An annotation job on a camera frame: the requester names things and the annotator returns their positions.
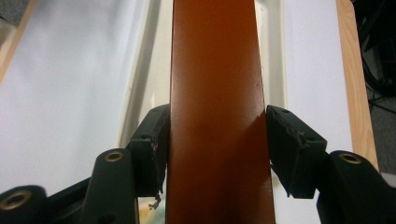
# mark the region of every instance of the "glossy brown surface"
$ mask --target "glossy brown surface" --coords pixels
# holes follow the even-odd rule
[[[275,223],[253,0],[175,0],[168,224]]]

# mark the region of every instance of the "floor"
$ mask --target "floor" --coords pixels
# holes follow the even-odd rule
[[[0,0],[0,18],[18,26],[27,3],[28,0]],[[380,74],[382,71],[375,52],[369,51],[366,56],[373,73]],[[367,89],[367,96],[369,99],[378,97],[370,89]],[[396,111],[396,97],[377,103]],[[379,169],[381,172],[396,175],[396,115],[376,106],[370,110]]]

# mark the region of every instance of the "dark floor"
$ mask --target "dark floor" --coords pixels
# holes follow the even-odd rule
[[[9,23],[18,26],[26,8],[28,0],[0,0],[0,17]],[[378,65],[377,55],[373,51],[365,53],[367,62],[374,74],[381,74],[382,70]],[[367,90],[369,99],[377,98],[379,95]],[[391,110],[396,110],[396,98],[387,98],[377,101]],[[371,107],[371,119],[375,137],[376,154],[381,172],[396,175],[396,115],[388,111],[373,106]]]

